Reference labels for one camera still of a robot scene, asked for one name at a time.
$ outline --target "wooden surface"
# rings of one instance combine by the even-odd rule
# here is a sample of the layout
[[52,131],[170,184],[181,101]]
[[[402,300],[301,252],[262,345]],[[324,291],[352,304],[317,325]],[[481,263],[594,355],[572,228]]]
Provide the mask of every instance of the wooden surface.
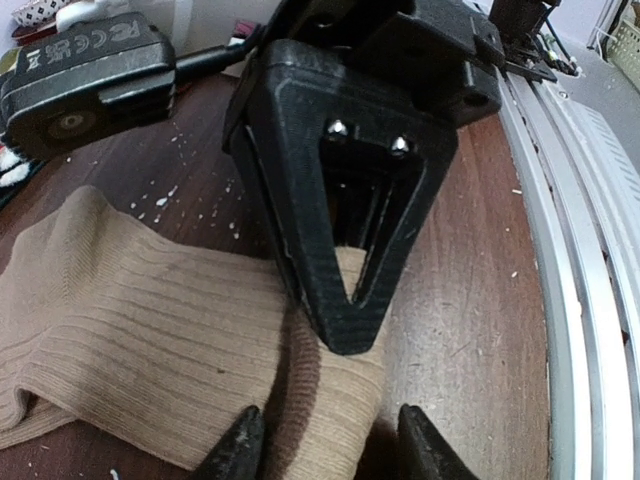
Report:
[[[172,121],[49,164],[0,212],[0,271],[16,235],[84,184],[178,242],[268,255],[233,161],[220,151],[234,85],[207,80],[181,99]],[[522,197],[512,192],[518,188],[497,117],[463,129],[393,307],[381,431],[401,403],[418,404],[484,480],[547,478],[544,316]],[[157,206],[163,198],[166,205]],[[376,453],[367,458],[389,460],[392,446],[374,437]],[[0,452],[0,479],[110,479],[112,468],[121,480],[186,477],[81,422]]]

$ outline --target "screw head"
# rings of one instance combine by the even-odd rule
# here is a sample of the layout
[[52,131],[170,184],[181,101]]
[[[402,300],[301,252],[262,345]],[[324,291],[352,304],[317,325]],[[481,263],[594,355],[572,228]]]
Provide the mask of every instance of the screw head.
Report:
[[327,128],[327,133],[332,137],[346,137],[349,135],[349,129],[341,120],[334,120]]
[[391,144],[391,153],[393,155],[404,155],[405,153],[409,153],[409,142],[405,140],[404,137],[396,138]]

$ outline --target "black plastic bracket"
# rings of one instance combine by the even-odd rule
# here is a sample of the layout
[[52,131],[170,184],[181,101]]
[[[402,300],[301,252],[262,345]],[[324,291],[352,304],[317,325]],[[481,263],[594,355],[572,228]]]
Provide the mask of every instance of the black plastic bracket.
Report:
[[[364,3],[320,31],[315,10],[289,18],[295,33],[276,15],[224,133],[290,295],[343,355],[373,345],[456,129],[500,108],[504,60],[495,27],[456,0],[376,0],[367,18]],[[353,296],[335,254],[344,245],[367,251]]]

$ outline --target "black cable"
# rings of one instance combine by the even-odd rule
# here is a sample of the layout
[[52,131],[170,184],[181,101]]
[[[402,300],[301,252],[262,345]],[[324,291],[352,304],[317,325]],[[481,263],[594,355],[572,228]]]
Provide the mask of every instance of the black cable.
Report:
[[569,63],[573,63],[571,61],[571,55],[569,55],[569,52],[567,52],[567,49],[564,48],[564,45],[562,44],[562,42],[560,41],[560,37],[558,37],[558,34],[556,33],[556,31],[553,29],[553,26],[551,26],[551,22],[549,21],[549,18],[547,17],[547,19],[544,21],[544,23],[547,24],[547,27],[549,27],[549,31],[551,32],[551,35],[553,35],[553,38],[556,39],[556,43],[558,44],[558,47],[560,47],[560,50],[562,50],[562,53],[564,54],[565,57],[567,57],[567,60],[569,61]]
[[239,45],[208,48],[179,58],[176,61],[176,83],[185,83],[220,73],[241,62],[262,40],[264,28],[257,25],[251,35]]
[[573,63],[569,64],[560,59],[556,51],[542,33],[539,33],[534,41],[538,51],[544,52],[544,61],[550,68],[556,69],[566,75],[571,75],[572,77],[577,77],[579,75],[577,66]]

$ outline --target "tan sock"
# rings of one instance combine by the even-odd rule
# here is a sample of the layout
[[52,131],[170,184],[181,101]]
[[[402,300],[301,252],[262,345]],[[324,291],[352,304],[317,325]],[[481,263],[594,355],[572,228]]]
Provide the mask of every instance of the tan sock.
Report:
[[[337,254],[353,288],[363,252]],[[190,469],[271,398],[270,478],[352,478],[386,326],[340,357],[301,312],[284,320],[286,302],[272,262],[175,244],[81,188],[20,235],[0,276],[0,448],[80,418]]]

